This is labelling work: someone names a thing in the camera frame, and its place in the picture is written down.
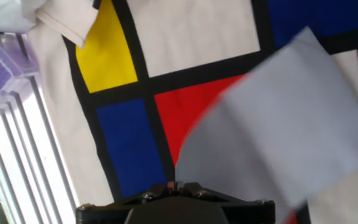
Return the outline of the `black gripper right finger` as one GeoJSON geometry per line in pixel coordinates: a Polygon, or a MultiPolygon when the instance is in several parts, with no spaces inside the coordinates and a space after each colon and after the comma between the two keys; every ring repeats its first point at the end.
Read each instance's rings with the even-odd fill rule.
{"type": "Polygon", "coordinates": [[[273,200],[245,201],[204,188],[196,182],[179,182],[178,191],[181,196],[211,202],[219,206],[229,223],[275,223],[275,202],[273,200]]]}

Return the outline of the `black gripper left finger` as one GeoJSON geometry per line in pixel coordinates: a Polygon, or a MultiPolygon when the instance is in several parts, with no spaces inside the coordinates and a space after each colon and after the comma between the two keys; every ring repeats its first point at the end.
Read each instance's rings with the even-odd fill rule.
{"type": "Polygon", "coordinates": [[[109,205],[86,203],[76,209],[76,224],[124,223],[133,208],[168,197],[172,192],[173,183],[153,184],[148,190],[109,205]]]}

